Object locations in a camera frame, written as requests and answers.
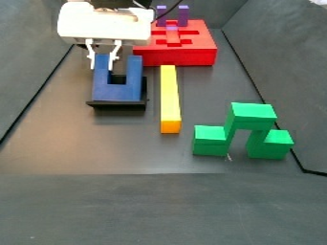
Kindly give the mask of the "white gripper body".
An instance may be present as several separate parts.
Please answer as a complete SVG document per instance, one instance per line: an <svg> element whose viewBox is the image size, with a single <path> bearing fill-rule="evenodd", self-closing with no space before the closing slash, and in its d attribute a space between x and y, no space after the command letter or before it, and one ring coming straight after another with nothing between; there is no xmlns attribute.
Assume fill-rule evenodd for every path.
<svg viewBox="0 0 327 245"><path fill-rule="evenodd" d="M154 12L142 8L95 9L89 2L67 2L59 12L58 33L70 42L83 44L93 39L110 45L147 45L151 40Z"/></svg>

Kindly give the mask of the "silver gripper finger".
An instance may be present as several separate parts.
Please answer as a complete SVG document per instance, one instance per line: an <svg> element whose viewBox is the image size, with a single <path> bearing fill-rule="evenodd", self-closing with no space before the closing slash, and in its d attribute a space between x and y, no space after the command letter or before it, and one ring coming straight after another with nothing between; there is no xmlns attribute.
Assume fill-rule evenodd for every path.
<svg viewBox="0 0 327 245"><path fill-rule="evenodd" d="M122 45L123 45L123 41L122 40L115 40L114 41L114 50L110 52L110 55L109 55L109 71L113 71L114 69L114 62L117 60L121 59L118 53L121 51L121 48L122 48Z"/></svg>
<svg viewBox="0 0 327 245"><path fill-rule="evenodd" d="M90 59L90 67L91 67L91 70L94 70L97 53L95 53L95 50L94 50L94 39L93 38L87 38L86 39L86 47L87 47L87 50L89 50L87 57Z"/></svg>

